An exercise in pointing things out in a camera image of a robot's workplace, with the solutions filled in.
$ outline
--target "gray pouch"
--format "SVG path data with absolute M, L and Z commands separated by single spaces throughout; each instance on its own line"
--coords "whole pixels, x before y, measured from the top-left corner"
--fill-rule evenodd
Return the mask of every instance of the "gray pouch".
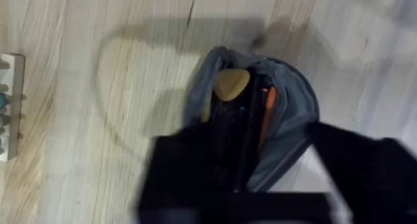
M 225 47 L 214 48 L 198 71 L 186 98 L 184 126 L 201 122 L 217 73 L 225 68 L 255 67 L 271 78 L 278 98 L 259 163 L 249 179 L 249 191 L 268 191 L 306 151 L 311 142 L 304 128 L 319 120 L 319 105 L 307 79 L 291 65 L 269 57 L 248 57 Z

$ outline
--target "teal item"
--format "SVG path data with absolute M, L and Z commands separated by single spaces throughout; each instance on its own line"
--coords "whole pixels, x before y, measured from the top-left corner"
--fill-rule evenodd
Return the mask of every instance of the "teal item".
M 8 104 L 5 94 L 0 94 L 0 109 L 4 108 Z

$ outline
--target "orange item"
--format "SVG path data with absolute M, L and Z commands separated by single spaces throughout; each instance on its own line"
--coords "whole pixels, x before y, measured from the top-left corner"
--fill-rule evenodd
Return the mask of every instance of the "orange item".
M 277 98 L 278 92 L 276 91 L 275 87 L 271 87 L 268 91 L 268 98 L 266 99 L 265 114 L 263 116 L 261 128 L 261 136 L 259 137 L 258 153 L 260 153 L 260 151 L 262 150 L 263 144 L 268 135 L 270 120 L 272 118 L 272 114 L 274 113 L 274 105 Z

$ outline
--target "wooden floor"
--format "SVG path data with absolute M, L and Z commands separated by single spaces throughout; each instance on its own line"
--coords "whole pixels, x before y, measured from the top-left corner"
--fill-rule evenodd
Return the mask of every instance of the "wooden floor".
M 129 223 L 151 137 L 216 45 L 297 66 L 323 121 L 417 148 L 415 1 L 0 0 L 0 50 L 27 57 L 0 223 Z M 274 189 L 329 189 L 314 151 Z

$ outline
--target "beige rubber tip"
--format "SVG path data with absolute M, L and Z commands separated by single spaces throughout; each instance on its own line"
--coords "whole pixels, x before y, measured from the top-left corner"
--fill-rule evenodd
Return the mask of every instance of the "beige rubber tip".
M 225 101 L 234 100 L 248 85 L 250 74 L 247 70 L 229 68 L 217 74 L 214 93 Z

